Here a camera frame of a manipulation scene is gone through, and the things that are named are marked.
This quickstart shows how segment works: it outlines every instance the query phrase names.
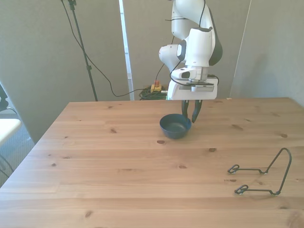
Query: black wire rack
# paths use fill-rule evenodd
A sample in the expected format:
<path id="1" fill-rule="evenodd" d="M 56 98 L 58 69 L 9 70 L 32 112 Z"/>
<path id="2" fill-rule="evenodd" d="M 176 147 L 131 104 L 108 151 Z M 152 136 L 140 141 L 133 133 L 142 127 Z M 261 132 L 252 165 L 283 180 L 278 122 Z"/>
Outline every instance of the black wire rack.
<path id="1" fill-rule="evenodd" d="M 277 196 L 281 193 L 282 191 L 282 188 L 284 186 L 284 183 L 285 183 L 285 180 L 286 180 L 286 177 L 287 177 L 287 174 L 288 174 L 288 171 L 289 171 L 289 168 L 290 168 L 290 165 L 291 165 L 291 161 L 292 161 L 292 156 L 291 156 L 291 153 L 290 151 L 287 149 L 287 148 L 282 148 L 279 153 L 275 156 L 275 158 L 273 159 L 273 161 L 270 163 L 270 165 L 268 166 L 267 170 L 265 172 L 263 172 L 262 170 L 260 169 L 244 169 L 244 168 L 240 168 L 239 165 L 234 165 L 232 166 L 229 170 L 228 170 L 228 173 L 229 174 L 235 174 L 237 171 L 258 171 L 260 174 L 268 174 L 268 171 L 269 169 L 271 168 L 271 166 L 275 163 L 276 159 L 280 156 L 280 154 L 282 153 L 282 151 L 286 151 L 288 153 L 288 156 L 289 156 L 289 163 L 288 163 L 288 166 L 287 166 L 287 169 L 285 171 L 285 175 L 283 177 L 283 180 L 282 180 L 282 183 L 281 183 L 281 186 L 280 186 L 280 189 L 276 192 L 273 192 L 272 190 L 269 190 L 269 189 L 250 189 L 248 185 L 244 184 L 242 186 L 240 186 L 238 189 L 236 189 L 234 192 L 236 194 L 243 194 L 245 191 L 267 191 L 269 192 L 271 195 L 273 196 Z"/>

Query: wood knot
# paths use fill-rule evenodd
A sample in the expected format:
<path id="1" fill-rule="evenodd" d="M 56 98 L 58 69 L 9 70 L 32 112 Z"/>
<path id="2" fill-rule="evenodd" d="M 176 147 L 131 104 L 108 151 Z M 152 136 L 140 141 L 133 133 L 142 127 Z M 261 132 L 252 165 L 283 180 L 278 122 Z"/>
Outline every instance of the wood knot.
<path id="1" fill-rule="evenodd" d="M 224 182 L 237 182 L 236 179 L 224 180 Z"/>
<path id="2" fill-rule="evenodd" d="M 179 168 L 180 169 L 187 169 L 187 166 L 185 166 L 185 165 L 179 165 Z"/>
<path id="3" fill-rule="evenodd" d="M 276 117 L 280 117 L 280 115 L 278 113 L 271 113 L 271 115 L 276 116 Z"/>
<path id="4" fill-rule="evenodd" d="M 93 214 L 93 211 L 88 210 L 88 211 L 86 212 L 86 214 L 85 214 L 85 218 L 90 217 L 92 214 Z"/>
<path id="5" fill-rule="evenodd" d="M 231 125 L 234 129 L 239 130 L 239 131 L 243 131 L 244 129 L 236 124 Z"/>

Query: gray wall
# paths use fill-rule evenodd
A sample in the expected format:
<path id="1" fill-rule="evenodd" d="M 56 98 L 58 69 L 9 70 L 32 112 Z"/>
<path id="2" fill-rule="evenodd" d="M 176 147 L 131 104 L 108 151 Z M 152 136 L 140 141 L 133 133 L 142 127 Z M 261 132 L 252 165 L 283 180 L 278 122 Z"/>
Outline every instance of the gray wall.
<path id="1" fill-rule="evenodd" d="M 171 43 L 172 1 L 124 0 L 125 21 L 134 89 L 152 84 L 162 66 L 158 52 Z M 250 0 L 210 0 L 223 58 L 209 73 L 220 78 L 218 97 L 228 97 L 236 69 Z M 162 84 L 169 83 L 166 67 L 159 75 Z"/>
<path id="2" fill-rule="evenodd" d="M 127 93 L 118 0 L 77 0 L 76 14 L 87 53 Z M 82 50 L 60 0 L 2 0 L 0 21 L 0 81 L 37 142 L 68 102 L 94 100 Z M 100 101 L 130 99 L 116 99 L 95 69 L 93 77 Z"/>
<path id="3" fill-rule="evenodd" d="M 303 10 L 303 0 L 252 0 L 232 97 L 291 97 L 304 105 Z"/>

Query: wooden table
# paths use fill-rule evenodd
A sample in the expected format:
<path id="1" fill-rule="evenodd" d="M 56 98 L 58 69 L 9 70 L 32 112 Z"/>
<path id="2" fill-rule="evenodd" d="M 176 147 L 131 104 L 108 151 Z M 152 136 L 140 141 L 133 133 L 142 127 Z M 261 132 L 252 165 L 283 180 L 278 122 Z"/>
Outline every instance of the wooden table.
<path id="1" fill-rule="evenodd" d="M 0 189 L 1 228 L 304 227 L 304 110 L 287 98 L 203 103 L 186 138 L 162 116 L 180 102 L 70 103 Z M 277 191 L 287 153 L 293 163 Z"/>

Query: black cable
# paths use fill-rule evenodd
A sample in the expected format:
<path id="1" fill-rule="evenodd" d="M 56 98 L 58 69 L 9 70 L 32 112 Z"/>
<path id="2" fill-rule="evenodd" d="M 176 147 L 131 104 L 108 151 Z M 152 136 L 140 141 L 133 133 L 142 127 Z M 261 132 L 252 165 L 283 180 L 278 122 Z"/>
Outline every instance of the black cable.
<path id="1" fill-rule="evenodd" d="M 0 158 L 2 158 L 2 159 L 5 161 L 5 163 L 7 163 L 7 165 L 9 166 L 10 170 L 11 170 L 12 172 L 14 172 L 14 169 L 13 169 L 13 167 L 10 165 L 10 163 L 8 162 L 8 160 L 6 160 L 5 157 L 3 157 L 1 154 L 0 154 Z"/>
<path id="2" fill-rule="evenodd" d="M 2 170 L 0 170 L 0 172 L 2 172 L 7 178 L 9 178 L 9 176 L 5 172 L 3 172 Z"/>
<path id="3" fill-rule="evenodd" d="M 165 19 L 165 21 L 174 21 L 174 20 L 189 20 L 189 19 L 187 19 L 187 18 L 175 18 L 175 19 L 170 19 L 170 20 Z"/>
<path id="4" fill-rule="evenodd" d="M 171 74 L 172 74 L 172 72 L 177 68 L 177 66 L 179 65 L 181 63 L 181 61 L 175 66 L 175 68 L 170 72 L 170 78 L 171 78 L 171 80 L 173 81 L 173 82 L 175 82 L 175 83 L 177 83 L 177 84 L 179 84 L 179 85 L 182 85 L 182 86 L 191 86 L 191 85 L 187 85 L 187 84 L 183 84 L 183 83 L 179 83 L 179 82 L 177 82 L 177 81 L 175 81 L 173 78 L 172 78 L 172 76 L 171 76 Z"/>
<path id="5" fill-rule="evenodd" d="M 218 80 L 218 85 L 219 85 L 219 77 L 215 76 L 215 75 L 212 75 L 212 77 L 216 77 L 217 80 Z"/>
<path id="6" fill-rule="evenodd" d="M 151 93 L 151 86 L 145 88 L 139 94 L 140 100 L 165 100 L 167 94 L 163 94 L 161 91 L 154 91 Z"/>
<path id="7" fill-rule="evenodd" d="M 159 73 L 161 72 L 162 68 L 164 67 L 164 65 L 165 65 L 165 64 L 163 64 L 163 65 L 162 65 L 162 67 L 160 68 L 160 70 L 158 71 L 158 73 L 157 73 L 157 75 L 156 75 L 156 78 L 155 78 L 155 81 L 154 81 L 154 88 L 153 88 L 152 93 L 153 93 L 153 92 L 154 92 L 154 90 L 155 90 L 155 86 L 156 86 L 156 80 L 157 80 L 157 77 L 158 77 Z"/>
<path id="8" fill-rule="evenodd" d="M 203 14 L 204 14 L 204 11 L 205 11 L 205 6 L 206 6 L 206 0 L 204 0 L 204 8 L 203 8 L 203 11 L 201 13 L 201 16 L 200 16 L 200 19 L 199 19 L 199 22 L 201 23 L 201 19 L 203 17 Z"/>
<path id="9" fill-rule="evenodd" d="M 68 13 L 67 13 L 66 6 L 65 6 L 63 0 L 61 0 L 61 2 L 62 2 L 62 5 L 63 5 L 63 7 L 64 7 L 64 9 L 65 9 L 66 16 L 67 16 L 68 22 L 69 22 L 70 27 L 71 27 L 72 34 L 73 34 L 73 36 L 74 36 L 76 42 L 78 43 L 78 45 L 80 46 L 80 48 L 82 49 L 82 51 L 84 52 L 84 54 L 86 55 L 87 59 L 92 63 L 92 65 L 93 65 L 93 66 L 94 66 L 94 67 L 95 67 L 95 68 L 96 68 L 96 69 L 97 69 L 97 70 L 106 78 L 106 80 L 109 82 L 112 94 L 113 94 L 114 96 L 116 96 L 116 97 L 121 97 L 121 96 L 126 96 L 126 95 L 128 95 L 128 94 L 131 94 L 131 93 L 133 93 L 133 92 L 135 92 L 135 91 L 138 91 L 138 90 L 144 90 L 144 89 L 135 89 L 135 90 L 133 90 L 133 91 L 131 91 L 131 92 L 129 92 L 129 93 L 126 93 L 126 94 L 124 94 L 124 95 L 116 95 L 116 94 L 114 93 L 113 88 L 112 88 L 112 83 L 111 83 L 111 81 L 110 81 L 110 80 L 107 78 L 107 76 L 105 76 L 105 74 L 104 74 L 104 73 L 103 73 L 103 72 L 102 72 L 94 63 L 93 63 L 93 61 L 90 59 L 90 57 L 87 55 L 87 53 L 83 50 L 82 46 L 80 45 L 78 39 L 77 39 L 76 36 L 75 36 L 75 33 L 74 33 L 74 30 L 73 30 L 73 27 L 72 27 L 72 23 L 71 23 L 70 17 L 69 17 L 69 15 L 68 15 Z"/>
<path id="10" fill-rule="evenodd" d="M 154 88 L 153 88 L 152 93 L 153 93 L 153 92 L 154 92 L 154 90 L 155 90 L 155 86 L 156 86 L 156 80 L 157 80 L 157 77 L 158 77 L 158 75 L 160 74 L 160 72 L 161 72 L 162 68 L 164 67 L 164 65 L 165 65 L 165 64 L 163 64 L 163 65 L 162 65 L 162 67 L 160 68 L 160 70 L 158 71 L 158 73 L 157 73 L 157 75 L 156 75 L 156 78 L 155 78 L 155 81 L 154 81 Z"/>

